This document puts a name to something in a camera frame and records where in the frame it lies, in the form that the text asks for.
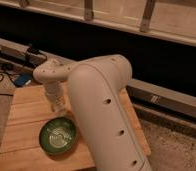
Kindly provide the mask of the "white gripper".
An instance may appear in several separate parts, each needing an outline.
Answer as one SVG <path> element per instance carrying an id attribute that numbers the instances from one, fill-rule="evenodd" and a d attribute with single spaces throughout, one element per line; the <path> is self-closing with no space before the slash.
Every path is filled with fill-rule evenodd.
<path id="1" fill-rule="evenodd" d="M 58 81 L 45 83 L 44 89 L 48 100 L 58 100 L 62 96 L 62 86 Z"/>

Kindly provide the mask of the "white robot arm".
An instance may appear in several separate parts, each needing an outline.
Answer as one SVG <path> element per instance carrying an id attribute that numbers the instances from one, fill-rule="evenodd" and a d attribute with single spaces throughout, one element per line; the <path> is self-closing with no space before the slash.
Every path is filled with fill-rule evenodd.
<path id="1" fill-rule="evenodd" d="M 67 83 L 72 111 L 97 171 L 152 171 L 119 97 L 132 77 L 124 56 L 99 56 L 67 65 L 52 58 L 36 67 L 33 76 L 44 85 L 54 110 L 63 108 L 60 83 Z"/>

